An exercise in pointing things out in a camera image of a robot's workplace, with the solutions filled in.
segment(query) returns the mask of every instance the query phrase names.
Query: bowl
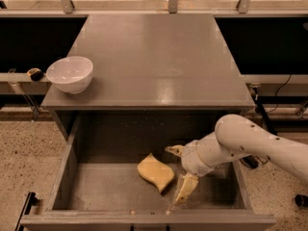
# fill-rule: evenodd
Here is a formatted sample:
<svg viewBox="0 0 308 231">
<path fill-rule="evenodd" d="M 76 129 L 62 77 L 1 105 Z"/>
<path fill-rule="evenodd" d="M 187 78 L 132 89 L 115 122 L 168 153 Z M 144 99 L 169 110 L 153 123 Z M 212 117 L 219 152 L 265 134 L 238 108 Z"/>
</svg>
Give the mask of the bowl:
<svg viewBox="0 0 308 231">
<path fill-rule="evenodd" d="M 59 90 L 68 93 L 84 91 L 93 76 L 93 63 L 84 57 L 67 57 L 52 63 L 47 71 L 47 79 Z"/>
</svg>

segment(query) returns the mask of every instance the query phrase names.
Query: sponge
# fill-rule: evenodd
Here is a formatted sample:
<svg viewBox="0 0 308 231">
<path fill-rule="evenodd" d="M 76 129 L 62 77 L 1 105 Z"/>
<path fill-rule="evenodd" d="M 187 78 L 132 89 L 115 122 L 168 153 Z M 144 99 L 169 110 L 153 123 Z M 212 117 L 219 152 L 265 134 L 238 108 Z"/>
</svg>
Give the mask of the sponge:
<svg viewBox="0 0 308 231">
<path fill-rule="evenodd" d="M 174 178 L 172 168 L 158 161 L 152 153 L 143 159 L 137 168 L 139 175 L 154 184 L 160 193 Z"/>
</svg>

